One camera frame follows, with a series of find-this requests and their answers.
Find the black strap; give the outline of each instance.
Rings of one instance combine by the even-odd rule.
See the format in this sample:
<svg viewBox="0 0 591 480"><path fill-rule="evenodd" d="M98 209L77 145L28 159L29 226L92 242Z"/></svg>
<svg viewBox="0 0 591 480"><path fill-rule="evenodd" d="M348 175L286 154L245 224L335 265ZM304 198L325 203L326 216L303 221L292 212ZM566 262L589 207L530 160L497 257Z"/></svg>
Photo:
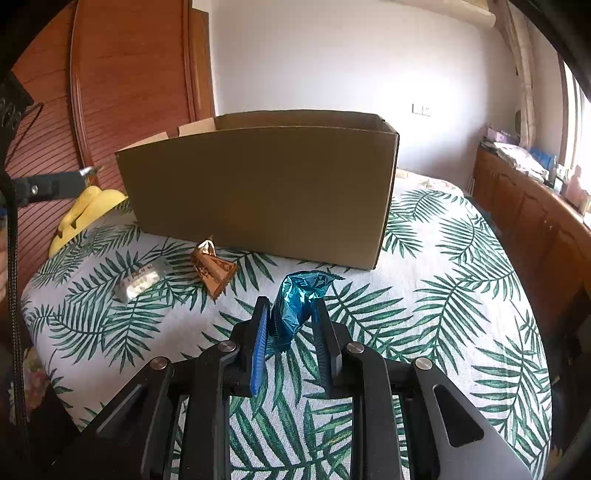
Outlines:
<svg viewBox="0 0 591 480"><path fill-rule="evenodd" d="M22 344L17 309L17 201L14 186L6 171L0 170L0 190L7 203L8 236L8 313L12 326L12 372L14 375L14 409L22 459L31 464L31 446L27 429L25 390L22 377Z"/></svg>

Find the yellow plush toy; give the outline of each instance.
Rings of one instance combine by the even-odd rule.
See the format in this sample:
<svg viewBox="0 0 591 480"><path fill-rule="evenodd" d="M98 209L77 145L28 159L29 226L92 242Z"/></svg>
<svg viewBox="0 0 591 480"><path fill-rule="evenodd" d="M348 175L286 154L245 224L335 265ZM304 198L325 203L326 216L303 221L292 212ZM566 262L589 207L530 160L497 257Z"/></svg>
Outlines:
<svg viewBox="0 0 591 480"><path fill-rule="evenodd" d="M49 257L53 257L61 247L82 230L126 198L118 190L101 190L94 185L88 187L61 219L60 225L57 227L57 236L49 247Z"/></svg>

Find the white wall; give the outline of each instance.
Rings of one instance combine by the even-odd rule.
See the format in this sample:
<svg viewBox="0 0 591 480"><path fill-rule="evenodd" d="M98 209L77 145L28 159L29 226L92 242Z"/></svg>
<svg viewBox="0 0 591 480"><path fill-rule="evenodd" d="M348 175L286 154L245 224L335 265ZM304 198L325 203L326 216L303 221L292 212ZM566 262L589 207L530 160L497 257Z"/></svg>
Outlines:
<svg viewBox="0 0 591 480"><path fill-rule="evenodd" d="M534 146L550 155L559 155L563 102L558 54L531 22L529 28L534 51L534 108L537 125Z"/></svg>
<svg viewBox="0 0 591 480"><path fill-rule="evenodd" d="M378 113L400 132L399 167L462 187L484 124L513 130L517 77L494 29L379 0L214 0L210 25L218 115Z"/></svg>
<svg viewBox="0 0 591 480"><path fill-rule="evenodd" d="M191 6L197 10L210 12L212 10L212 0L193 0Z"/></svg>

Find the metal screw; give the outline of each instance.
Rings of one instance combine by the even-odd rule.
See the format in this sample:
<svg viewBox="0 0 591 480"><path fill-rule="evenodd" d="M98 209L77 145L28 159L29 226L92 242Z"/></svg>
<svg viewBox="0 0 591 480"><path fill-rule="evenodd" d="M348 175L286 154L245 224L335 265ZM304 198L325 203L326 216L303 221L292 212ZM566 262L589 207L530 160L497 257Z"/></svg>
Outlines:
<svg viewBox="0 0 591 480"><path fill-rule="evenodd" d="M222 342L219 342L217 347L220 349L220 351L224 353L229 353L236 350L236 343L232 342L231 340L224 340Z"/></svg>
<svg viewBox="0 0 591 480"><path fill-rule="evenodd" d="M433 367L433 362L431 362L428 358L425 358L423 356L417 358L414 364L417 366L417 368L420 368L421 370L431 370L431 368Z"/></svg>
<svg viewBox="0 0 591 480"><path fill-rule="evenodd" d="M150 360L150 367L153 370L162 370L166 365L168 365L168 358L165 356L155 356Z"/></svg>
<svg viewBox="0 0 591 480"><path fill-rule="evenodd" d="M349 353L363 353L365 350L365 345L359 342L349 342L347 343L347 351Z"/></svg>

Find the brown snack package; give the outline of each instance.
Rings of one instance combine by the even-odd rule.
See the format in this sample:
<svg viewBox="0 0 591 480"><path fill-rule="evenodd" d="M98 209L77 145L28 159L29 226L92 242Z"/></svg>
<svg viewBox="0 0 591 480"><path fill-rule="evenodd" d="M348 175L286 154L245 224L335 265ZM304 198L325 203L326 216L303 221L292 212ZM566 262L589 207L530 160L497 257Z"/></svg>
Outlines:
<svg viewBox="0 0 591 480"><path fill-rule="evenodd" d="M205 240L195 247L191 253L191 261L213 300L224 291L238 268L234 262L216 256L211 240Z"/></svg>

